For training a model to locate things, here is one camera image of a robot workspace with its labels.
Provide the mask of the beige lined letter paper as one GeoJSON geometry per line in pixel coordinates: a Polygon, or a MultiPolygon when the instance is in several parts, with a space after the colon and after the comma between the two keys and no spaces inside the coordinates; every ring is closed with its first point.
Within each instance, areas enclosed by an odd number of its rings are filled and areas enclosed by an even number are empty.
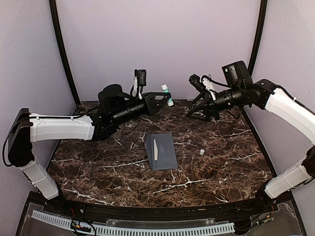
{"type": "Polygon", "coordinates": [[[154,161],[158,161],[158,145],[156,139],[154,139],[154,161]]]}

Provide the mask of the grey blue envelope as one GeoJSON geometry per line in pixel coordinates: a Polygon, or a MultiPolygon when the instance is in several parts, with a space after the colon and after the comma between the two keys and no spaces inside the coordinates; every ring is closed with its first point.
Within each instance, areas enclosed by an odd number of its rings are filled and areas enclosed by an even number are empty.
{"type": "Polygon", "coordinates": [[[178,169],[171,133],[148,134],[144,146],[152,170],[178,169]],[[154,161],[154,139],[156,139],[158,146],[158,161],[154,161]]]}

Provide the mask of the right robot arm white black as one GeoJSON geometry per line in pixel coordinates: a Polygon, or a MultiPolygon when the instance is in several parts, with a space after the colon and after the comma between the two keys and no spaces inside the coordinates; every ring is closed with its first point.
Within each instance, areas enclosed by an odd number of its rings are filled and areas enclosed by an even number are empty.
{"type": "MultiPolygon", "coordinates": [[[[189,82],[201,95],[208,93],[209,97],[192,108],[188,118],[211,121],[218,120],[220,112],[236,106],[252,106],[268,111],[291,125],[304,135],[311,144],[315,142],[315,114],[309,108],[290,95],[282,86],[269,80],[252,81],[243,61],[237,61],[222,67],[226,84],[225,90],[216,92],[203,84],[202,77],[193,74],[189,82]]],[[[270,200],[291,190],[300,184],[307,184],[315,177],[315,148],[311,147],[303,160],[287,169],[282,174],[267,181],[256,193],[256,199],[251,203],[255,213],[262,213],[270,205],[270,200]]]]}

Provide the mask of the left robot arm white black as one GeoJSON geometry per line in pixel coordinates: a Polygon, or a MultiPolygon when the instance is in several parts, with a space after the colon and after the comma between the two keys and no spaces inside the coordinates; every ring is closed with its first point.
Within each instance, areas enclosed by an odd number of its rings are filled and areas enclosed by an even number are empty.
{"type": "Polygon", "coordinates": [[[33,143],[46,140],[102,141],[117,132],[119,126],[142,115],[154,115],[171,98],[168,92],[148,92],[134,97],[119,84],[105,87],[99,105],[77,116],[48,116],[22,108],[2,146],[3,163],[15,166],[31,181],[58,214],[69,211],[69,202],[61,197],[57,183],[33,154],[33,143]]]}

